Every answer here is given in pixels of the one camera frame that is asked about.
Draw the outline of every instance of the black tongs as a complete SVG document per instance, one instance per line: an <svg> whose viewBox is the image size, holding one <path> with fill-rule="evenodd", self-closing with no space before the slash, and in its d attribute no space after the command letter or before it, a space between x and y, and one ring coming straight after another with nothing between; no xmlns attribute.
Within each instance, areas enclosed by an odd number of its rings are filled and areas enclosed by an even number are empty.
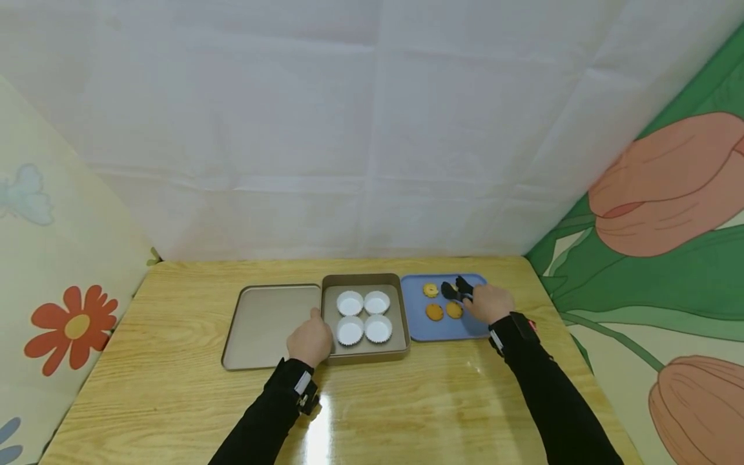
<svg viewBox="0 0 744 465"><path fill-rule="evenodd" d="M442 295L445 299L462 302L463 299L468 298L472 301L473 288L470 286L470 283L465 281L465 278L458 276L455 279L455 285L458 287L457 290L447 281L442 283L440 289L442 289Z"/></svg>

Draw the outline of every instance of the red flower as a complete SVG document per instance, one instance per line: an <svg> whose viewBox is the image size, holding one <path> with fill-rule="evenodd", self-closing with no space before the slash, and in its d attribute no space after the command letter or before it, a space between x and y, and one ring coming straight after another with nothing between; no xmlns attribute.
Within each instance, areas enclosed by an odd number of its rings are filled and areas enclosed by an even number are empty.
<svg viewBox="0 0 744 465"><path fill-rule="evenodd" d="M24 348L26 356L36 359L52 350L42 368L44 376L51 376L65 358L70 349L70 368L78 370L88 361L90 350L102 351L109 341L106 331L113 329L116 317L111 313L119 303L101 294L101 287L91 286L86 292L85 303L82 302L80 288L67 288L62 299L67 310L57 304L44 304L31 316L31 323L45 329L53 330L31 339Z"/></svg>

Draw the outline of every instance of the cookie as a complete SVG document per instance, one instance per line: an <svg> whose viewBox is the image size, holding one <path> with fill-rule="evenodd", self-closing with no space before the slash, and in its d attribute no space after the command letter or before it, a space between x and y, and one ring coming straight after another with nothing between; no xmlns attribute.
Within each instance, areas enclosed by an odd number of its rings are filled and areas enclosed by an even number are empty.
<svg viewBox="0 0 744 465"><path fill-rule="evenodd" d="M460 307L455 302L447 302L447 306L445 308L447 311L447 315L449 315L450 318L454 318L455 320L462 318L463 307Z"/></svg>
<svg viewBox="0 0 744 465"><path fill-rule="evenodd" d="M439 321L444 318L444 310L437 304L429 304L426 306L426 316L432 321Z"/></svg>
<svg viewBox="0 0 744 465"><path fill-rule="evenodd" d="M429 298L435 298L439 295L439 289L434 283L426 283L423 285L423 294Z"/></svg>

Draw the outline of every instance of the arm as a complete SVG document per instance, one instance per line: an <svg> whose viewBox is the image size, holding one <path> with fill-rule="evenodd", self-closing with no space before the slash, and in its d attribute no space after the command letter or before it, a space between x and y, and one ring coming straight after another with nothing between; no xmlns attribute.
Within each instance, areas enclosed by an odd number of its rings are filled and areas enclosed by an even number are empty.
<svg viewBox="0 0 744 465"><path fill-rule="evenodd" d="M289 360L279 363L263 393L238 420L209 465L273 464L300 416L295 386L305 372L313 375L315 367L328 358L332 343L333 334L320 310L310 310L310 319L286 340Z"/></svg>
<svg viewBox="0 0 744 465"><path fill-rule="evenodd" d="M464 306L489 324L503 344L504 360L514 372L527 407L540 431L551 465L602 464L623 461L599 420L571 380L538 341L522 338L510 317L514 299L505 289L477 286Z"/></svg>
<svg viewBox="0 0 744 465"><path fill-rule="evenodd" d="M277 382L266 383L263 393L238 420L209 465L273 464L300 416L297 398L290 390L304 371L312 374L314 370L297 359L277 367L272 377Z"/></svg>

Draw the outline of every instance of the right hand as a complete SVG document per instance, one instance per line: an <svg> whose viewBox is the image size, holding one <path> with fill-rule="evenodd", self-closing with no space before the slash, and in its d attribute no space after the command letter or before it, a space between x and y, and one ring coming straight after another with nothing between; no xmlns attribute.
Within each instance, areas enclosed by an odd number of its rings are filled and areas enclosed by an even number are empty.
<svg viewBox="0 0 744 465"><path fill-rule="evenodd" d="M472 292L472 301L463 299L463 306L485 324L491 325L515 311L514 297L511 292L500 287L486 284L476 286Z"/></svg>
<svg viewBox="0 0 744 465"><path fill-rule="evenodd" d="M286 339L286 349L290 359L297 359L316 368L328 358L333 345L333 333L323 321L321 311L310 310L310 319L301 324Z"/></svg>

